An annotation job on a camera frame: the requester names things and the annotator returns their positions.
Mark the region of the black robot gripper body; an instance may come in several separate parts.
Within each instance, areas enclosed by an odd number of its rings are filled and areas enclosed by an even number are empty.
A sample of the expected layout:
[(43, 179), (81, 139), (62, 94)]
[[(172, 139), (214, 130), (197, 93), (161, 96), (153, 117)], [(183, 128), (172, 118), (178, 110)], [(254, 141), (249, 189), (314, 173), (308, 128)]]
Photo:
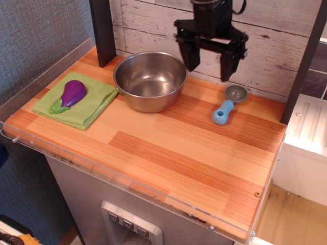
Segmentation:
[(198, 41), (199, 48), (223, 53), (225, 50), (238, 50), (241, 59), (247, 56), (245, 43), (248, 36), (235, 29), (232, 24), (233, 14), (242, 14), (246, 1), (239, 12), (232, 8), (232, 1), (191, 1), (194, 18), (176, 20), (176, 41)]

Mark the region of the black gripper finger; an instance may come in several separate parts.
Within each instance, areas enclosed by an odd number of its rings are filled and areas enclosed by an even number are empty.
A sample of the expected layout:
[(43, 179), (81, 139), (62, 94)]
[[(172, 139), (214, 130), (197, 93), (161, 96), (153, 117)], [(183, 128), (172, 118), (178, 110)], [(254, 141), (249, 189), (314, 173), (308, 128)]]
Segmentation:
[(222, 82), (227, 82), (231, 75), (237, 71), (240, 59), (241, 55), (238, 50), (225, 50), (222, 53), (220, 58)]
[(193, 71), (200, 64), (200, 48), (198, 41), (181, 41), (178, 40), (179, 49), (186, 68)]

